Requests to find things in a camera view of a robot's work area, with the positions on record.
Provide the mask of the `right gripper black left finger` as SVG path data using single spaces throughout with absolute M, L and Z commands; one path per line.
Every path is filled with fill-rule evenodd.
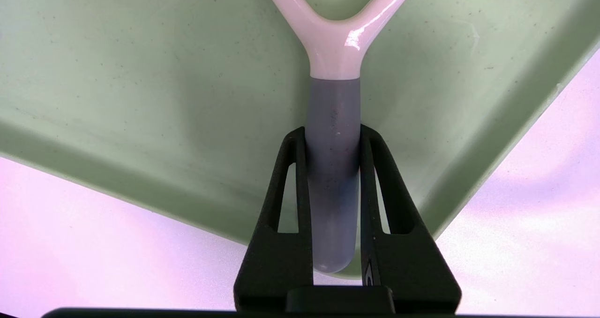
M 295 164 L 298 231 L 278 231 L 289 167 Z M 285 312 L 291 290 L 313 285 L 312 224 L 303 127 L 279 148 L 261 213 L 234 282 L 237 311 Z

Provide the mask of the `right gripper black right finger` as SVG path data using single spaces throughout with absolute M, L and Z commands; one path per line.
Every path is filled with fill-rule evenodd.
M 362 283 L 386 287 L 399 314 L 454 314 L 461 288 L 403 181 L 383 136 L 361 126 Z

